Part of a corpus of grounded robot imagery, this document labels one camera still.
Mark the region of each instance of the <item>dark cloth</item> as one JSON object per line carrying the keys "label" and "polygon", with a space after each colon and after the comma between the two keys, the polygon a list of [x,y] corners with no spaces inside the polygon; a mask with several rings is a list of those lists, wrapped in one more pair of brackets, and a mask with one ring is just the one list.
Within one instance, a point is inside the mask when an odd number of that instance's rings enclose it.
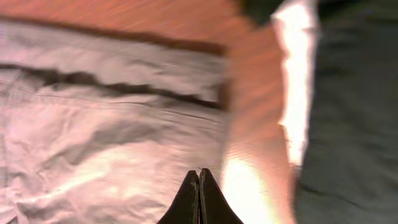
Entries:
{"label": "dark cloth", "polygon": [[398,1],[321,0],[318,13],[297,223],[398,223]]}

